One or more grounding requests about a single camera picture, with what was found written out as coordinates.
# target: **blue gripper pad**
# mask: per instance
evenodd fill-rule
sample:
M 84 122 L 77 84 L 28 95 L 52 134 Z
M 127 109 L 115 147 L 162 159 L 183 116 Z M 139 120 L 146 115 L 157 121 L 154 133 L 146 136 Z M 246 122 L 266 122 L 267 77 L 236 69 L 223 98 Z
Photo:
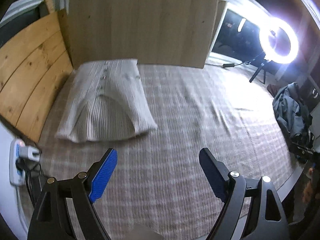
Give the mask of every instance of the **blue gripper pad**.
M 209 151 L 203 148 L 199 153 L 199 163 L 213 190 L 214 195 L 223 203 L 228 199 L 227 185 L 229 170 L 222 162 L 218 162 Z
M 102 157 L 100 162 L 97 163 L 100 167 L 98 167 L 98 170 L 96 171 L 95 176 L 91 181 L 91 191 L 88 196 L 91 203 L 94 203 L 98 198 L 102 197 L 102 194 L 107 187 L 110 177 L 113 171 L 115 170 L 117 162 L 117 151 L 114 149 L 109 149 Z

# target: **cable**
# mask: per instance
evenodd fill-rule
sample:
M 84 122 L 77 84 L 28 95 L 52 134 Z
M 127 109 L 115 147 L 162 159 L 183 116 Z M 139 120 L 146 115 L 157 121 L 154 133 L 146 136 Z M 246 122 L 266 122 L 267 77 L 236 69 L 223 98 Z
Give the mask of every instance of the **cable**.
M 28 167 L 28 165 L 26 164 L 26 161 L 22 158 L 18 158 L 16 161 L 16 166 L 18 169 L 20 170 L 24 170 L 25 171 L 25 177 L 26 177 L 26 187 L 27 187 L 27 191 L 29 194 L 29 197 L 31 199 L 32 205 L 33 207 L 36 206 L 36 200 L 34 198 L 34 194 L 33 194 L 33 190 L 32 190 L 32 183 L 31 183 L 31 179 L 32 179 L 32 172 L 36 172 L 39 175 L 44 175 L 43 170 L 41 168 L 41 164 L 40 163 L 36 163 L 31 169 Z
M 18 190 L 17 186 L 16 186 L 16 195 L 17 195 L 17 204 L 18 204 L 17 208 L 18 208 L 19 220 L 20 220 L 22 228 L 25 231 L 26 236 L 27 236 L 28 235 L 28 226 L 27 226 L 27 223 L 26 223 L 26 217 L 25 217 L 24 212 L 23 212 L 20 193 L 19 193 L 19 190 Z
M 223 64 L 223 65 L 215 65 L 215 64 L 206 63 L 206 65 L 215 66 L 215 67 L 223 67 L 223 68 L 226 68 L 226 67 L 235 67 L 235 66 L 239 66 L 239 65 L 241 65 L 241 64 L 243 64 L 243 63 L 246 63 L 247 65 L 249 65 L 252 61 L 255 61 L 255 60 L 257 59 L 257 57 L 259 57 L 262 53 L 263 53 L 263 51 L 260 52 L 260 53 L 259 53 L 257 56 L 255 56 L 253 59 L 248 60 L 248 61 L 243 61 L 243 62 L 241 62 L 241 63 L 239 63 L 239 64 L 230 63 L 230 64 Z

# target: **black cable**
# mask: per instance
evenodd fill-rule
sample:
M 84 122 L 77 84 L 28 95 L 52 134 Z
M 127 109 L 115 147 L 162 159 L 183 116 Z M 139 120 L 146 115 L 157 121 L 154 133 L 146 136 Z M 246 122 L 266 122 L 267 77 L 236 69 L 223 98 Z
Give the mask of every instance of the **black cable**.
M 36 163 L 30 169 L 28 167 L 28 165 L 26 164 L 25 159 L 18 158 L 17 161 L 16 161 L 16 166 L 17 166 L 18 169 L 25 171 L 25 180 L 26 180 L 27 191 L 28 191 L 30 200 L 32 202 L 32 205 L 33 205 L 33 207 L 35 207 L 36 206 L 36 200 L 34 199 L 31 179 L 32 179 L 32 172 L 36 172 L 36 173 L 38 173 L 39 175 L 42 175 L 42 176 L 44 175 L 43 170 L 41 168 L 41 164 L 40 163 Z
M 210 64 L 210 63 L 206 63 L 206 65 L 215 66 L 215 67 L 223 67 L 223 65 L 215 65 L 215 64 Z
M 246 63 L 246 64 L 249 65 L 249 64 L 251 64 L 252 61 L 255 61 L 255 60 L 257 59 L 257 57 L 259 57 L 262 53 L 263 53 L 263 51 L 260 52 L 257 56 L 255 56 L 252 60 L 244 61 L 244 62 L 242 62 L 242 63 L 236 64 L 235 66 L 239 66 L 239 65 L 241 65 L 241 64 L 243 64 L 243 63 Z

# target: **power strip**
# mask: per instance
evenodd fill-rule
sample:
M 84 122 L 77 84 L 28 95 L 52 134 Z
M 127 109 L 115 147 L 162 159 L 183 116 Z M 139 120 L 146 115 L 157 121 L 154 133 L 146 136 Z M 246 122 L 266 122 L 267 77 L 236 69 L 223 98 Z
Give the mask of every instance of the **power strip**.
M 26 146 L 23 140 L 15 139 L 10 145 L 10 160 L 9 160 L 9 177 L 10 183 L 16 186 L 25 185 L 25 171 L 18 170 L 16 161 L 18 158 L 30 159 L 34 162 L 40 161 L 40 152 L 38 149 Z

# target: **white wall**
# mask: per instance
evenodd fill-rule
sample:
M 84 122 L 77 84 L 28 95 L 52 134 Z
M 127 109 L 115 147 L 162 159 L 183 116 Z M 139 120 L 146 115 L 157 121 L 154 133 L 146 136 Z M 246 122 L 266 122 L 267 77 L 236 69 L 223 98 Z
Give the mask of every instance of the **white wall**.
M 15 136 L 0 122 L 0 213 L 19 240 L 26 240 L 28 228 L 22 211 L 19 191 L 10 184 L 10 144 Z

